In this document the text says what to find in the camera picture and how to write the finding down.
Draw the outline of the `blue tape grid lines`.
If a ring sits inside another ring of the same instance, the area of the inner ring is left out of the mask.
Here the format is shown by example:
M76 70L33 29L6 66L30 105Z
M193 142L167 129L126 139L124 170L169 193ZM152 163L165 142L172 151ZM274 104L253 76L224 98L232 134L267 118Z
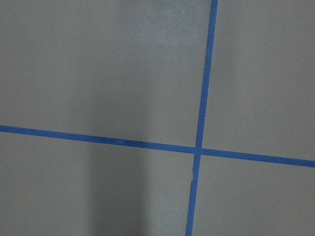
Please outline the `blue tape grid lines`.
M215 156L215 157L232 158L232 159L239 159L239 160L258 161L258 162L265 162L265 163L276 163L276 164L313 168L315 166L315 162L313 160L286 158L286 157L278 157L278 156L269 156L269 155L260 155L260 154L252 154L252 153L203 148L202 144L203 144L203 135L204 135L204 127L205 127L206 105L207 105L209 84L210 84L210 78L211 78L211 65L212 65L213 46L214 46L214 39L215 39L217 8L218 8L218 1L213 0L211 2L209 23L208 23L207 44L206 44L206 51L205 51L203 80L202 80L201 96L200 96L200 103L199 103L196 141L193 147L179 146L179 145L172 145L172 144L162 144L162 143L152 143L152 142L144 142L144 141L135 141L135 140L126 140L126 139L118 139L118 138L109 138L109 137L101 137L101 136L91 136L91 135L74 134L74 133L65 133L65 132L58 132L58 131L48 131L48 130L31 129L31 128L24 128L24 127L6 126L6 125L2 125L0 127L1 132L64 139L64 140L74 140L74 141L89 142L89 143L116 145L116 146L123 146L123 147L145 148L145 149L193 154L194 158L193 158L193 165L192 165L192 178L191 178L191 184L190 184L188 214L187 214L187 223L186 223L186 232L185 232L187 236L190 236L193 234L193 223L194 223L196 194L197 194L197 187L198 187L201 156L203 155Z

